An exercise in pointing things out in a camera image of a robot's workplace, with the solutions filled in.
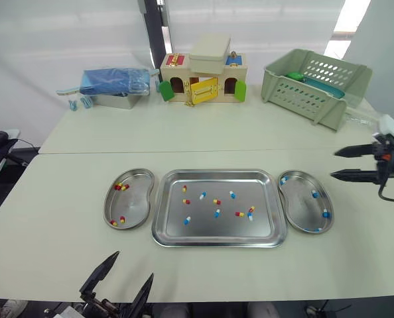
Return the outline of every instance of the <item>kidney-shaped tray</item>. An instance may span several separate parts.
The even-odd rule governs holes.
[[[104,221],[117,230],[143,224],[150,212],[154,179],[147,169],[129,170],[117,177],[105,197]],[[125,188],[116,189],[119,183]]]
[[[161,182],[152,232],[163,246],[276,247],[287,226],[262,170],[174,170]]]
[[[285,215],[294,228],[312,234],[331,228],[331,200],[318,180],[306,172],[289,170],[279,176],[278,183],[285,198]]]

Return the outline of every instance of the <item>box lid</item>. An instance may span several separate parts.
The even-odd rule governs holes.
[[[231,38],[226,34],[210,33],[200,37],[191,50],[193,60],[223,61],[228,54]]]

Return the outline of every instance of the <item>yellow door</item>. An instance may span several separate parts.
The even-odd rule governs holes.
[[[191,84],[191,100],[193,104],[201,103],[218,96],[218,79],[210,78],[206,81]]]

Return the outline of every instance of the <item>window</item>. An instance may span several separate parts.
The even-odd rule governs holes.
[[[346,0],[324,55],[342,59],[371,0]]]
[[[180,78],[171,78],[170,85],[174,93],[184,93],[184,84]]]
[[[224,93],[225,94],[234,94],[235,93],[235,83],[237,83],[236,78],[227,78],[225,80]]]

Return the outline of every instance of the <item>green object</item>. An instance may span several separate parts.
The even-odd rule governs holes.
[[[291,72],[286,75],[288,78],[291,78],[295,81],[304,81],[304,75],[298,72]]]
[[[168,81],[162,81],[159,84],[160,94],[162,94],[163,100],[168,101],[175,97],[175,93],[173,92],[172,86]]]
[[[287,77],[302,74],[305,79],[320,82],[344,93],[337,98],[329,89],[308,85]],[[262,100],[272,102],[312,121],[338,130],[348,107],[356,108],[362,101],[371,80],[372,70],[365,65],[353,64],[295,49],[265,66]]]
[[[243,81],[236,81],[234,97],[239,101],[244,101],[246,89],[247,86]]]

